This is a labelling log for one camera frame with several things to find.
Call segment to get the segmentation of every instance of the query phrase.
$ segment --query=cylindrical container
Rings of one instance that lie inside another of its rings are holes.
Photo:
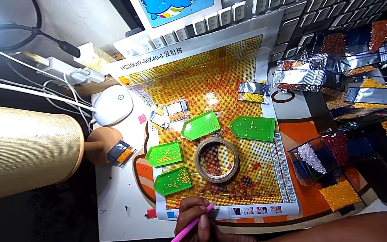
[[[70,116],[0,107],[0,198],[65,181],[83,148]]]

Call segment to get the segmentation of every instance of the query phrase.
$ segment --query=white cable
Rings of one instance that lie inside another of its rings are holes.
[[[21,78],[23,78],[24,80],[27,80],[27,81],[29,81],[30,83],[33,83],[33,84],[35,84],[35,85],[37,85],[37,86],[43,87],[43,88],[45,88],[45,89],[47,89],[47,90],[49,90],[49,91],[55,92],[55,93],[57,93],[57,94],[59,94],[59,95],[61,95],[61,96],[64,96],[64,97],[68,98],[68,99],[75,100],[74,98],[72,98],[72,97],[70,97],[70,96],[63,95],[63,94],[60,93],[60,92],[57,92],[57,91],[55,91],[55,90],[53,90],[53,89],[51,89],[51,88],[48,88],[48,87],[43,86],[43,85],[40,85],[40,84],[36,83],[35,81],[30,80],[30,79],[27,78],[26,76],[20,74],[16,69],[14,69],[14,67],[11,65],[10,62],[8,62],[7,64],[8,64],[8,66],[9,66],[9,68],[10,68],[14,73],[18,74],[18,75],[19,75]],[[92,104],[91,104],[90,102],[86,102],[86,101],[83,101],[83,104],[92,106]]]
[[[64,81],[67,83],[68,87],[70,88],[70,90],[72,91],[73,93],[73,96],[74,96],[74,99],[77,101],[77,96],[75,94],[75,91],[74,89],[72,88],[72,86],[68,83],[67,81],[67,72],[69,72],[70,70],[73,70],[73,69],[68,69],[66,71],[64,71],[63,73],[63,77],[64,77]],[[92,132],[92,129],[89,127],[89,124],[88,124],[88,121],[86,120],[85,116],[83,115],[83,112],[81,110],[81,108],[79,107],[79,111],[80,111],[80,115],[82,115],[82,118],[83,120],[85,121],[86,125],[87,125],[87,129],[89,130],[89,133]]]
[[[50,83],[50,82],[53,82],[53,80],[48,80],[48,81],[46,81],[46,82],[43,84],[43,87],[46,87],[46,85],[47,85],[48,83]],[[70,113],[80,114],[79,112],[74,112],[74,111],[72,111],[72,110],[69,110],[69,109],[65,109],[65,108],[59,107],[58,105],[56,105],[54,102],[52,102],[52,101],[51,101],[49,98],[47,98],[47,97],[46,97],[46,100],[47,100],[50,104],[52,104],[54,107],[57,107],[57,108],[59,108],[59,109],[62,109],[62,110],[64,110],[64,111],[67,111],[67,112],[70,112]],[[70,103],[67,103],[67,104],[70,105],[70,106],[72,106],[72,107],[74,107],[74,108],[77,108],[76,106],[74,106],[74,105],[72,105],[72,104],[70,104]],[[83,110],[82,110],[82,113],[83,113],[86,117],[92,118],[88,113],[85,113]]]
[[[12,90],[12,91],[17,91],[17,92],[21,92],[21,93],[33,94],[33,95],[36,95],[36,96],[48,97],[48,98],[55,99],[55,100],[62,101],[62,102],[68,102],[68,103],[74,104],[74,105],[76,105],[78,107],[82,107],[82,108],[90,110],[90,111],[94,111],[95,110],[95,108],[88,107],[88,106],[83,105],[81,103],[74,102],[72,100],[69,100],[69,99],[66,99],[66,98],[62,98],[60,96],[54,96],[54,95],[51,95],[51,94],[48,94],[48,93],[41,93],[41,92],[38,92],[38,91],[33,91],[33,90],[30,90],[30,89],[26,89],[26,88],[23,88],[23,87],[11,86],[11,85],[6,85],[6,84],[1,84],[0,83],[0,88],[7,89],[7,90]]]
[[[64,81],[65,81],[65,83],[68,85],[68,87],[71,89],[71,91],[73,92],[73,95],[77,95],[77,97],[80,99],[80,100],[82,100],[83,102],[86,102],[85,100],[83,100],[83,98],[78,94],[78,92],[72,87],[72,85],[71,84],[69,84],[68,83],[68,80],[67,80],[67,73],[68,73],[68,71],[70,71],[70,70],[74,70],[74,71],[78,71],[79,70],[79,68],[77,68],[77,69],[68,69],[68,70],[66,70],[65,72],[64,72]]]
[[[63,80],[63,79],[61,79],[60,77],[57,77],[57,76],[52,75],[52,74],[50,74],[50,73],[47,73],[47,72],[45,72],[45,71],[43,71],[43,70],[40,70],[40,69],[38,69],[38,68],[36,68],[36,67],[33,67],[33,66],[31,66],[31,65],[28,65],[28,64],[26,64],[26,63],[24,63],[24,62],[22,62],[22,61],[19,61],[18,59],[13,58],[13,57],[9,56],[8,54],[3,53],[3,52],[1,52],[1,51],[0,51],[0,55],[4,56],[4,57],[6,57],[6,58],[9,58],[9,59],[11,59],[11,60],[13,60],[13,61],[15,61],[15,62],[17,62],[17,63],[19,63],[19,64],[22,64],[22,65],[24,65],[24,66],[27,66],[27,67],[29,67],[29,68],[31,68],[31,69],[34,69],[34,70],[36,70],[36,71],[38,71],[38,72],[41,72],[41,73],[43,73],[43,74],[45,74],[45,75],[47,75],[47,76],[49,76],[49,77],[51,77],[51,78],[54,78],[54,79],[56,79],[56,80],[60,80],[60,81],[62,81],[62,82],[67,83],[67,84],[68,84],[68,87],[69,87],[69,88],[71,89],[71,91],[73,92],[74,99],[77,100],[77,98],[75,97],[75,96],[76,96],[75,91],[73,91],[73,87],[67,82],[67,80]]]
[[[2,79],[2,78],[0,78],[0,81],[8,83],[8,84],[11,84],[11,85],[17,85],[17,86],[21,86],[21,87],[25,87],[25,88],[30,88],[30,89],[37,90],[37,91],[40,91],[40,92],[41,91],[45,91],[46,93],[52,94],[51,91],[42,90],[42,89],[40,89],[38,87],[34,87],[34,86],[23,85],[23,84],[20,84],[20,83],[17,83],[17,82],[12,82],[12,81],[5,80],[5,79]]]
[[[20,83],[17,83],[17,82],[12,82],[12,81],[5,80],[5,79],[2,79],[2,78],[0,78],[0,81],[5,82],[5,83],[8,83],[8,84],[11,84],[11,85],[17,85],[17,86],[21,86],[21,87],[25,87],[25,88],[30,88],[30,89],[32,89],[32,90],[37,90],[37,91],[46,92],[46,93],[51,94],[51,95],[56,95],[56,94],[52,93],[51,91],[47,91],[47,90],[45,90],[45,89],[40,89],[40,88],[38,88],[38,87],[23,85],[23,84],[20,84]],[[45,84],[44,84],[44,86],[46,86],[47,83],[52,82],[52,81],[53,81],[53,80],[46,81]],[[73,111],[71,111],[71,110],[68,110],[68,109],[59,107],[58,105],[56,105],[55,103],[53,103],[52,101],[50,101],[50,99],[47,98],[47,97],[46,97],[46,99],[47,99],[48,102],[50,102],[50,104],[52,104],[53,106],[55,106],[55,107],[57,107],[57,108],[59,108],[59,109],[62,109],[62,110],[65,110],[65,111],[71,112],[71,113],[80,114],[79,112],[73,112]],[[70,104],[70,103],[67,103],[67,104],[70,105],[70,106],[72,106],[72,107],[74,107],[74,108],[77,108],[75,105],[72,105],[72,104]],[[92,118],[89,114],[85,113],[84,111],[83,111],[83,113],[86,115],[86,117]]]

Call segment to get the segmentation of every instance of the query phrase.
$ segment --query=cartoon picture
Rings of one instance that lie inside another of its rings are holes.
[[[140,3],[150,25],[155,28],[209,8],[214,0],[140,0]]]

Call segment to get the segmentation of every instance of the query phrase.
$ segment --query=black cable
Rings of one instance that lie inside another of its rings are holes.
[[[35,27],[28,27],[28,26],[18,25],[18,24],[0,25],[0,31],[7,30],[7,29],[22,29],[22,30],[30,31],[31,35],[15,45],[8,46],[8,47],[0,47],[0,51],[12,51],[12,50],[18,49],[20,47],[27,45],[31,41],[33,41],[37,35],[42,35],[42,36],[45,36],[46,38],[48,38],[52,41],[55,41],[63,51],[67,52],[68,54],[70,54],[76,58],[79,58],[80,57],[80,50],[77,47],[73,46],[72,44],[70,44],[66,41],[60,41],[58,39],[55,39],[54,37],[44,33],[41,30],[41,26],[43,23],[41,11],[40,11],[40,8],[38,6],[37,0],[32,0],[32,3],[34,4],[34,8],[35,8],[35,11],[37,13],[37,24]]]
[[[32,0],[32,4],[34,5],[35,8],[35,13],[37,14],[37,23],[35,25],[36,28],[41,29],[41,26],[43,24],[43,17],[41,15],[41,10],[40,7],[38,6],[37,0]],[[1,30],[6,30],[6,29],[16,29],[13,28],[13,25],[0,25],[0,31]],[[26,39],[22,40],[21,42],[14,44],[12,46],[7,46],[7,47],[0,47],[0,51],[12,51],[15,49],[18,49],[20,47],[23,47],[27,44],[29,44],[31,41],[35,39],[37,35],[31,33],[30,36],[28,36]]]

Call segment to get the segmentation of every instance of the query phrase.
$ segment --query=green diamond tray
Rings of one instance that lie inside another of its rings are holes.
[[[153,146],[146,154],[146,161],[153,167],[181,162],[181,150],[178,141]]]
[[[195,140],[219,129],[218,118],[213,110],[210,110],[185,122],[181,135],[188,140]]]
[[[275,128],[274,118],[237,116],[229,124],[229,129],[239,138],[269,142],[274,140]]]
[[[162,196],[180,192],[192,187],[191,178],[185,166],[158,175],[153,188]]]

